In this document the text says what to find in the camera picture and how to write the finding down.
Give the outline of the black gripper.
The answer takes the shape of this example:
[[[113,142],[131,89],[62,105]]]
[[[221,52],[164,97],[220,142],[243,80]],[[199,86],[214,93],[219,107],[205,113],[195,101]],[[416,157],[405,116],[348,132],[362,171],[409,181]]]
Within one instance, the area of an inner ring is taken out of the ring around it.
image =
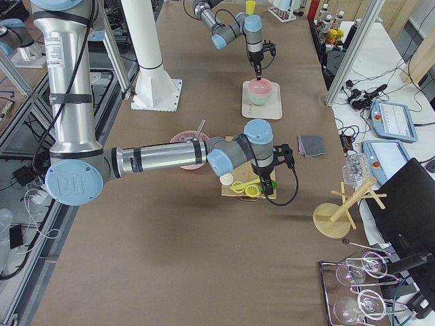
[[[247,51],[248,59],[250,64],[254,67],[254,71],[256,74],[256,79],[262,79],[262,67],[261,62],[264,60],[264,51],[260,50],[257,52],[252,52],[250,50]]]
[[[265,196],[273,195],[274,187],[273,180],[271,179],[271,173],[275,168],[274,159],[267,160],[251,160],[251,167],[253,172],[261,178],[260,184],[262,192]]]

